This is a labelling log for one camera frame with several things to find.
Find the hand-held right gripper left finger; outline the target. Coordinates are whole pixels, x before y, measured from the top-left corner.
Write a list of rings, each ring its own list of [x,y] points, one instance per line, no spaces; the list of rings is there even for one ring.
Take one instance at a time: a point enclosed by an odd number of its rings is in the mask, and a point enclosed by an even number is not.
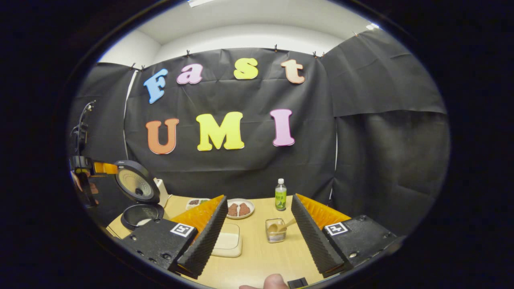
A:
[[[196,279],[211,256],[228,208],[226,196],[220,195],[170,220],[151,219],[120,242],[147,262]]]

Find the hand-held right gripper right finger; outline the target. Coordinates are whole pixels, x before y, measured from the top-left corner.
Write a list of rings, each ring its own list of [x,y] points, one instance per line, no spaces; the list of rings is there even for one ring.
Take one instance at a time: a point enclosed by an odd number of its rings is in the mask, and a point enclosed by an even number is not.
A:
[[[392,254],[405,240],[369,216],[351,218],[300,194],[293,195],[291,211],[324,278]]]

